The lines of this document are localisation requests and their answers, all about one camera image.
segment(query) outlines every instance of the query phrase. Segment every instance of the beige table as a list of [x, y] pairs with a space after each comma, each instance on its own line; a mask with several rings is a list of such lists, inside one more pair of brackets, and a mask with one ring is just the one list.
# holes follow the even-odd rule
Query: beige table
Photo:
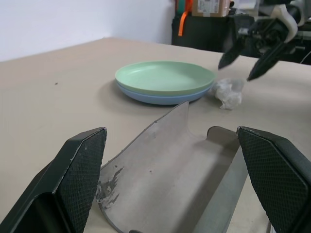
[[[219, 53], [110, 38], [0, 64], [0, 221], [68, 138], [107, 127], [105, 164], [171, 109], [123, 95], [113, 81], [118, 68], [141, 61], [174, 60], [217, 72], [220, 57]], [[255, 61], [240, 57], [217, 72], [218, 78], [246, 78]], [[310, 74], [309, 66], [280, 62], [246, 85], [243, 103], [233, 111], [219, 109], [221, 104], [213, 98], [202, 98], [190, 105], [190, 130], [199, 135], [206, 135], [214, 125], [267, 130], [290, 139], [311, 158]], [[248, 179], [228, 232], [265, 233], [267, 224]], [[96, 204], [85, 232], [115, 232]]]

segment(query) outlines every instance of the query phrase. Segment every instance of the stacked plates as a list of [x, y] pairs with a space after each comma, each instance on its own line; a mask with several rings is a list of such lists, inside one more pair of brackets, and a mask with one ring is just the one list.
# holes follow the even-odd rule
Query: stacked plates
[[143, 62], [116, 72], [120, 90], [141, 102], [180, 104], [202, 97], [212, 86], [215, 74], [201, 66], [182, 62]]

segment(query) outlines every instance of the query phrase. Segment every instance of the gray cardboard piece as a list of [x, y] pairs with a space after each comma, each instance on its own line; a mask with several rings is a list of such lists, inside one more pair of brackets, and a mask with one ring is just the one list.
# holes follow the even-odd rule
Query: gray cardboard piece
[[102, 167], [96, 199], [117, 231], [226, 232], [246, 165], [233, 131], [212, 127], [203, 138], [188, 130], [188, 105], [155, 121]]

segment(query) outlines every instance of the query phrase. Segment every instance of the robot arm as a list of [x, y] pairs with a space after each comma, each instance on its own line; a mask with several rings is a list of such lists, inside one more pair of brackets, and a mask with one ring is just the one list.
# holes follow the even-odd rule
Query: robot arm
[[248, 29], [241, 28], [233, 47], [223, 54], [218, 69], [233, 63], [250, 39], [262, 56], [251, 70], [248, 81], [259, 78], [272, 68], [285, 53], [293, 53], [298, 26], [311, 17], [311, 0], [260, 0], [259, 17]]

